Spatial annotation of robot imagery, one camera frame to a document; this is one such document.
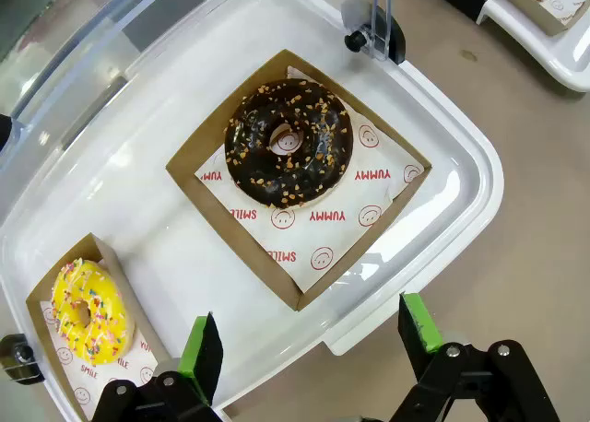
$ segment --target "green gripper pad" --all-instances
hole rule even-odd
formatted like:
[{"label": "green gripper pad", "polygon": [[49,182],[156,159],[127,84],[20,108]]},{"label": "green gripper pad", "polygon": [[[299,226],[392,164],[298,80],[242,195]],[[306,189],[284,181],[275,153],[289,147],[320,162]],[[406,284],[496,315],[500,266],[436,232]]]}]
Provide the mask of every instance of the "green gripper pad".
[{"label": "green gripper pad", "polygon": [[184,346],[178,372],[193,383],[201,401],[207,405],[211,405],[217,389],[222,361],[223,346],[213,316],[209,313],[197,317]]},{"label": "green gripper pad", "polygon": [[444,345],[444,340],[436,328],[434,320],[428,313],[424,302],[422,302],[422,298],[418,293],[404,293],[402,297],[407,305],[407,309],[412,315],[414,325],[418,329],[424,349],[427,353],[435,353]]}]

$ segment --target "chocolate glaze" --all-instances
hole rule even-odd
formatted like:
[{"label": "chocolate glaze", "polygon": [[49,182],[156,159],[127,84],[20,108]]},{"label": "chocolate glaze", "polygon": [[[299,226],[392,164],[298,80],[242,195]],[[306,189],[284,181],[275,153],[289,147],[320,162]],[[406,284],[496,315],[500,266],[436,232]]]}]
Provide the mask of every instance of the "chocolate glaze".
[{"label": "chocolate glaze", "polygon": [[[303,133],[287,156],[271,151],[282,124]],[[321,85],[284,79],[261,86],[230,119],[225,152],[231,178],[259,203],[287,208],[317,198],[334,186],[352,155],[352,126],[340,100]]]}]

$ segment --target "donut hole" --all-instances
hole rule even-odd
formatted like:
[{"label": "donut hole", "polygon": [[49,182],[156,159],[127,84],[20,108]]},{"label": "donut hole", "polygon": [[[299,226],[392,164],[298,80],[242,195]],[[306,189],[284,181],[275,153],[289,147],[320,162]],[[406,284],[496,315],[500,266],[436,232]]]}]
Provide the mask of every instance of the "donut hole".
[{"label": "donut hole", "polygon": [[285,156],[295,152],[303,144],[303,131],[291,131],[288,123],[279,125],[270,136],[270,149],[275,155]]},{"label": "donut hole", "polygon": [[85,300],[77,300],[72,304],[77,313],[77,320],[85,327],[92,321],[90,307]]}]

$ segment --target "yellow donut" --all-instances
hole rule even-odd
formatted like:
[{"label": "yellow donut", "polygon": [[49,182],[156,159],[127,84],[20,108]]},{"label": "yellow donut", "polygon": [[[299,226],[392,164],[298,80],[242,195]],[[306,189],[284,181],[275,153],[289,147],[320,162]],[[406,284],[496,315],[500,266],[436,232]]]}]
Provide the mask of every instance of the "yellow donut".
[{"label": "yellow donut", "polygon": [[92,365],[114,362],[129,349],[135,321],[106,270],[81,258],[59,272],[53,286],[57,332]]}]

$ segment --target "brown cardboard tray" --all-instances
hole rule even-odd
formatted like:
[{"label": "brown cardboard tray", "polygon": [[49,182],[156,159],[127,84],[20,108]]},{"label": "brown cardboard tray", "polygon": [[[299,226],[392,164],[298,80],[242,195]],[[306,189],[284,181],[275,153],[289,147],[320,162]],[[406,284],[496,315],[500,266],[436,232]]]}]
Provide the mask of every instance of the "brown cardboard tray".
[{"label": "brown cardboard tray", "polygon": [[561,21],[551,15],[551,13],[537,0],[509,1],[522,10],[523,13],[531,18],[531,20],[548,35],[557,35],[558,33],[569,29],[578,21],[578,19],[580,19],[580,17],[590,6],[590,0],[586,0],[585,3],[576,11],[573,18],[570,19],[566,24],[563,24]]},{"label": "brown cardboard tray", "polygon": [[43,312],[39,304],[41,301],[51,300],[52,287],[55,278],[64,265],[71,263],[77,258],[83,258],[94,262],[103,261],[109,274],[124,297],[125,307],[136,320],[136,328],[141,329],[141,333],[145,337],[154,358],[156,358],[158,362],[161,362],[170,359],[170,355],[149,323],[148,317],[141,308],[141,305],[139,305],[136,295],[124,275],[123,268],[121,267],[121,263],[114,250],[92,234],[88,234],[82,238],[80,242],[62,257],[62,259],[55,263],[52,269],[47,272],[39,284],[37,284],[37,286],[31,291],[27,298],[27,309],[29,310],[30,318],[32,319],[37,336],[45,351],[45,356],[49,361],[51,369],[55,373],[55,378],[59,381],[60,386],[65,391],[69,403],[76,409],[80,419],[87,420],[80,403],[74,396],[74,390],[72,390],[72,387],[65,376],[62,364],[57,357],[53,347],[52,337],[47,328],[47,324],[45,323],[45,318],[43,317]]},{"label": "brown cardboard tray", "polygon": [[[415,158],[425,170],[395,198],[389,208],[383,212],[381,218],[371,226],[355,245],[304,293],[288,273],[275,262],[215,195],[195,176],[195,172],[224,144],[223,130],[236,107],[240,105],[242,97],[256,91],[264,83],[284,79],[287,76],[287,67],[290,65],[322,83],[332,93],[347,102],[355,111],[366,116],[384,134],[391,137]],[[329,76],[324,75],[294,53],[284,50],[262,65],[219,104],[172,157],[166,169],[211,227],[240,256],[260,280],[292,309],[300,311],[336,282],[385,232],[424,182],[430,172],[431,164],[394,128],[387,125],[375,112],[340,87]]]}]

